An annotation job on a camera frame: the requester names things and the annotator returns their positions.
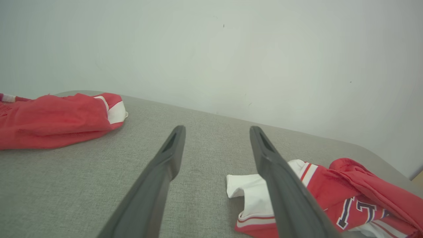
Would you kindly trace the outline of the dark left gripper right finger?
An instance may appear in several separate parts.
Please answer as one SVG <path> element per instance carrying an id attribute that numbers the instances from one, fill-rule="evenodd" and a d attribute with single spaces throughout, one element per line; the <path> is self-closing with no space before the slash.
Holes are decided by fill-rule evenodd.
<path id="1" fill-rule="evenodd" d="M 280 238 L 339 238 L 340 233 L 264 131 L 250 128 L 258 174 L 266 181 Z"/>

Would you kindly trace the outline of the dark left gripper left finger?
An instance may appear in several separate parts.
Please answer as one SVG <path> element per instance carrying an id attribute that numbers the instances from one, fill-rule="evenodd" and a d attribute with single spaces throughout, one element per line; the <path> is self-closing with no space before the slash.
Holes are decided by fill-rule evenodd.
<path id="1" fill-rule="evenodd" d="M 186 128 L 176 126 L 98 234 L 99 238 L 157 238 L 169 185 L 178 175 Z"/>

